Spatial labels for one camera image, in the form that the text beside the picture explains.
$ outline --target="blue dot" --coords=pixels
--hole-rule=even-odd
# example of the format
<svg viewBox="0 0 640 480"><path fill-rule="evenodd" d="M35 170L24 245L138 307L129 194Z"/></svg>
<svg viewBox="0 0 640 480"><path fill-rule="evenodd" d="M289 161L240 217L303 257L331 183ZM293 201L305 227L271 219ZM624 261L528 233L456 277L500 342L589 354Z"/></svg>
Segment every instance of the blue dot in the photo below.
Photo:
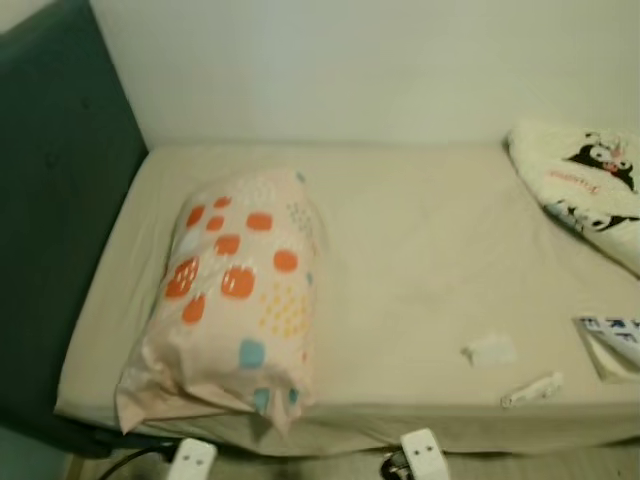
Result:
<svg viewBox="0 0 640 480"><path fill-rule="evenodd" d="M267 412L270 396L271 392L269 392L268 388L258 388L253 392L253 406L256 408L258 413L264 415Z"/></svg>
<svg viewBox="0 0 640 480"><path fill-rule="evenodd" d="M253 340L243 340L240 344L240 368L254 370L264 365L264 344Z"/></svg>
<svg viewBox="0 0 640 480"><path fill-rule="evenodd" d="M300 392L298 392L295 388L289 390L289 403L291 405L295 405L298 403L298 398L300 397Z"/></svg>

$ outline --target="beige fitted sheet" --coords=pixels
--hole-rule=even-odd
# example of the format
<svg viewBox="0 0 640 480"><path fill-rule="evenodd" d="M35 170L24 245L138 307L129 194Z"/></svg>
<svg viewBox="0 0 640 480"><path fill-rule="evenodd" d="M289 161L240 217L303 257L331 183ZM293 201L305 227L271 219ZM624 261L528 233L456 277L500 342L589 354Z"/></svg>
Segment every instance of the beige fitted sheet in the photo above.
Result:
<svg viewBox="0 0 640 480"><path fill-rule="evenodd" d="M634 316L629 273L552 223L499 145L165 147L143 164L76 326L56 411L117 428L114 389L154 301L188 193L245 168L307 178L329 234L314 324L317 405L282 438L253 415L149 422L267 455L324 455L432 428L446 450L539 452L640 434L637 385L604 384L579 314ZM490 333L518 361L474 369ZM500 397L559 370L561 393L511 411Z"/></svg>

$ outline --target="yellow dotted pattern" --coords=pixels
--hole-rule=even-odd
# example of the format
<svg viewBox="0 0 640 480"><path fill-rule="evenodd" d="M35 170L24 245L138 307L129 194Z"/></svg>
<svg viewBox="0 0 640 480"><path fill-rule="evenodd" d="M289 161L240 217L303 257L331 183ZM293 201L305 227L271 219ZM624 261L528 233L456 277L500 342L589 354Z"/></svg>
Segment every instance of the yellow dotted pattern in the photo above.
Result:
<svg viewBox="0 0 640 480"><path fill-rule="evenodd" d="M275 282L260 296L260 303L264 306L260 327L272 335L289 339L309 330L309 298L306 294L296 294L291 285Z"/></svg>

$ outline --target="bed frame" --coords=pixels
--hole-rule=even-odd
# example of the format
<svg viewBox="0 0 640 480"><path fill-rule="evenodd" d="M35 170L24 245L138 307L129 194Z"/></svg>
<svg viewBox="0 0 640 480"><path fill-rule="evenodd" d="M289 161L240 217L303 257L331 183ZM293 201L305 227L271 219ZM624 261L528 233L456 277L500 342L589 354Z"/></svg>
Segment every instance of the bed frame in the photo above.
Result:
<svg viewBox="0 0 640 480"><path fill-rule="evenodd" d="M76 319L147 155L89 4L0 38L0 424L101 457L123 437L54 415Z"/></svg>

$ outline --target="electrical cord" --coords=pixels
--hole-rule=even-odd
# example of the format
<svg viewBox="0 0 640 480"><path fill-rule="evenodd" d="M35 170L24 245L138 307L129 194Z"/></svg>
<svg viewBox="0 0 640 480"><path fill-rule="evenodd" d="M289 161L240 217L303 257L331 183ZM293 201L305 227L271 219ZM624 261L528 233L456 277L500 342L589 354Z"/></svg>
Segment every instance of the electrical cord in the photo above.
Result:
<svg viewBox="0 0 640 480"><path fill-rule="evenodd" d="M109 468L109 470L107 470L100 476L98 480L107 480L109 477L111 477L111 475L113 475L116 471L120 470L127 463L131 462L132 460L135 460L136 458L142 457L143 455L146 455L148 453L159 453L160 455L162 455L163 459L167 463L171 463L173 462L173 457L175 456L177 450L178 450L177 443L170 443L170 444L159 445L159 446L156 445L154 447L143 448L142 450L138 450L137 452L133 452L132 454L127 455L122 460L112 465Z"/></svg>

